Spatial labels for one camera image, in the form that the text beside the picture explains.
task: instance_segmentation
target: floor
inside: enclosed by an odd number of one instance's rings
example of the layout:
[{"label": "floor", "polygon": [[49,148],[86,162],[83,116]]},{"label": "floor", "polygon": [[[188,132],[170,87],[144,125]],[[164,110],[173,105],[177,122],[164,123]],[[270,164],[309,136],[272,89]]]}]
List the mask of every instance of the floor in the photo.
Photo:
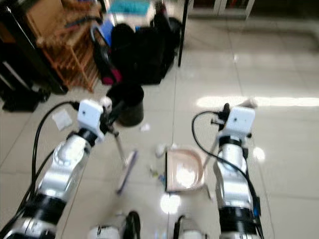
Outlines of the floor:
[{"label": "floor", "polygon": [[[149,168],[163,173],[164,159],[155,157],[158,143],[194,145],[190,126],[197,112],[226,102],[235,105],[247,97],[255,97],[259,104],[248,167],[261,197],[265,238],[317,238],[319,52],[318,43],[307,32],[283,30],[295,27],[294,22],[277,20],[190,19],[181,68],[174,66],[160,85],[144,87],[145,118],[139,126],[118,126],[126,151],[139,150],[123,194],[115,194],[121,162],[108,135],[91,153],[76,195],[59,222],[57,238],[86,238],[92,226],[132,209],[140,213],[144,239],[172,238],[174,222],[181,214],[192,216],[210,238],[218,238],[216,200],[201,190],[181,194],[180,203],[174,203],[164,196],[162,183]],[[0,227],[14,214],[29,185],[33,138],[45,112],[64,100],[97,100],[107,89],[98,84],[94,94],[75,89],[66,96],[52,95],[32,114],[0,111]],[[76,113],[66,109],[73,125],[59,132],[52,119],[47,121],[38,165],[77,128]],[[207,122],[199,126],[203,141],[217,132]],[[146,123],[150,130],[141,132],[140,126]],[[213,190],[212,172],[207,183]],[[163,199],[168,200],[168,208]]]}]

